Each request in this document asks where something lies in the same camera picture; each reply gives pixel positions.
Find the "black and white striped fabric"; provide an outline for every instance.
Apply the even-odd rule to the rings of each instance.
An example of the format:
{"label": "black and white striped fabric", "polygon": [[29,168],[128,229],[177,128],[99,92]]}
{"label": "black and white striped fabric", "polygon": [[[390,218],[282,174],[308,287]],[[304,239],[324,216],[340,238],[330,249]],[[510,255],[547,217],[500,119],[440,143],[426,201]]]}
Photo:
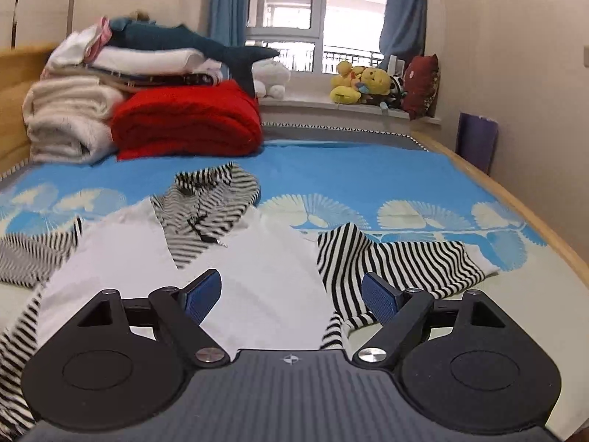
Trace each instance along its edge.
{"label": "black and white striped fabric", "polygon": [[351,222],[317,239],[317,268],[335,312],[322,349],[342,349],[352,330],[376,318],[361,297],[361,281],[375,272],[399,290],[419,288],[436,299],[463,291],[485,278],[460,242],[375,243]]}
{"label": "black and white striped fabric", "polygon": [[21,374],[36,351],[36,327],[43,284],[75,252],[82,234],[77,218],[69,231],[0,238],[0,281],[35,288],[13,326],[0,336],[0,438],[24,434],[35,421],[22,397]]}
{"label": "black and white striped fabric", "polygon": [[198,230],[218,239],[259,196],[260,185],[254,175],[232,162],[176,175],[164,195],[151,198],[176,267],[185,267],[210,246],[188,225],[189,218],[200,217]]}
{"label": "black and white striped fabric", "polygon": [[69,231],[39,236],[14,233],[0,237],[0,282],[34,288],[45,282],[78,247],[82,220]]}

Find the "plush duck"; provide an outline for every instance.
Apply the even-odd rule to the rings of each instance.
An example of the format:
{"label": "plush duck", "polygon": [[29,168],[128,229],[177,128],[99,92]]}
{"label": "plush duck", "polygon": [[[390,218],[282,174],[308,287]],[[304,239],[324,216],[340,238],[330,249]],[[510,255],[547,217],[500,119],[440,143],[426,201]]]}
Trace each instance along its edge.
{"label": "plush duck", "polygon": [[338,72],[331,79],[332,89],[337,87],[352,87],[358,81],[358,77],[360,73],[356,73],[352,64],[349,61],[340,61],[338,66],[336,66],[336,70]]}
{"label": "plush duck", "polygon": [[361,93],[354,88],[339,86],[334,88],[329,94],[329,98],[334,103],[343,105],[352,105],[360,100]]}

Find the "white towel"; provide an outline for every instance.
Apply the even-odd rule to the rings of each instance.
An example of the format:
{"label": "white towel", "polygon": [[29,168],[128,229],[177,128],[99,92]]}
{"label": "white towel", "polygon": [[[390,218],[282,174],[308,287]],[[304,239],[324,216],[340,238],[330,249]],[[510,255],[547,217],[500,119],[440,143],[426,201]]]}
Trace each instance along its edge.
{"label": "white towel", "polygon": [[22,106],[32,160],[92,164],[112,153],[113,137],[104,120],[123,100],[120,91],[95,77],[33,84]]}
{"label": "white towel", "polygon": [[125,75],[187,75],[205,61],[194,48],[168,51],[139,51],[106,46],[92,66],[118,71]]}

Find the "blue bedsheet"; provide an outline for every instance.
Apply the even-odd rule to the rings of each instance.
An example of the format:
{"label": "blue bedsheet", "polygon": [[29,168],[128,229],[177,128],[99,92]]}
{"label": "blue bedsheet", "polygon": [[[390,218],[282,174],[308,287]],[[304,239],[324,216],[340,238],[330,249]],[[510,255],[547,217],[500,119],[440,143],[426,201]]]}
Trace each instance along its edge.
{"label": "blue bedsheet", "polygon": [[[519,216],[455,169],[446,156],[348,143],[268,143],[235,158],[261,185],[260,208],[300,230],[355,222],[372,239],[461,240],[503,270],[521,267],[526,244],[545,245]],[[67,227],[162,193],[179,171],[227,158],[167,157],[99,165],[44,165],[0,193],[0,234]]]}

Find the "blue curtain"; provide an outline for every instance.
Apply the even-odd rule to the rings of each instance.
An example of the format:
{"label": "blue curtain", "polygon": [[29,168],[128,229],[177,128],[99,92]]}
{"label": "blue curtain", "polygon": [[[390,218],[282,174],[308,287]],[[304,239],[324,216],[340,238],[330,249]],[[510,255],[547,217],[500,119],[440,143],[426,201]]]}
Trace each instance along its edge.
{"label": "blue curtain", "polygon": [[428,0],[387,0],[385,24],[379,48],[385,55],[379,65],[387,69],[389,58],[396,55],[406,66],[425,49],[425,24]]}
{"label": "blue curtain", "polygon": [[223,45],[246,42],[248,0],[211,0],[208,12],[208,36]]}

